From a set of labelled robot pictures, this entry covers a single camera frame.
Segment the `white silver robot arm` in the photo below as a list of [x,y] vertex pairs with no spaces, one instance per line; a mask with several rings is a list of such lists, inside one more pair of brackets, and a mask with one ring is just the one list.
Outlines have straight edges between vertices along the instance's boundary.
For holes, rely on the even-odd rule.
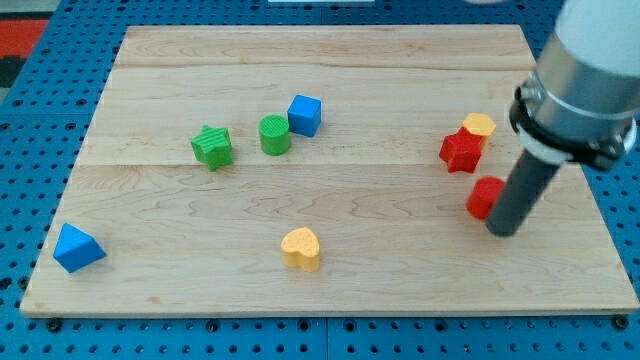
[[540,161],[611,169],[635,143],[639,0],[567,0],[510,121]]

